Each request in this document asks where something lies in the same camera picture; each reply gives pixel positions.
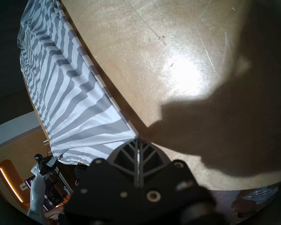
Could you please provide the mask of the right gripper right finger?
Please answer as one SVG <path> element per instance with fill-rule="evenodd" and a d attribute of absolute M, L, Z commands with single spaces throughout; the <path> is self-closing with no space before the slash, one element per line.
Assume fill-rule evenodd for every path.
<path fill-rule="evenodd" d="M 139 187 L 144 187 L 171 163 L 170 158 L 157 146 L 139 139 Z"/>

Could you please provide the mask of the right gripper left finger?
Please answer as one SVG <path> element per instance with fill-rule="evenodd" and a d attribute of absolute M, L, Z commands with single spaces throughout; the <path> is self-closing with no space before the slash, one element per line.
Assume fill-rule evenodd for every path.
<path fill-rule="evenodd" d="M 137 139 L 131 139 L 117 147 L 107 158 L 107 162 L 116 168 L 135 187 L 139 187 L 139 149 Z"/>

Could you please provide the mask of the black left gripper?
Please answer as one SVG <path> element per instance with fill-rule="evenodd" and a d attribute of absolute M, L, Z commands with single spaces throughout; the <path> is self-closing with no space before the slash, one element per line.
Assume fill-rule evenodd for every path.
<path fill-rule="evenodd" d="M 57 156 L 46 156 L 43 157 L 41 154 L 36 154 L 34 159 L 37 161 L 36 171 L 41 175 L 45 176 L 47 174 L 53 173 L 57 167 Z"/>

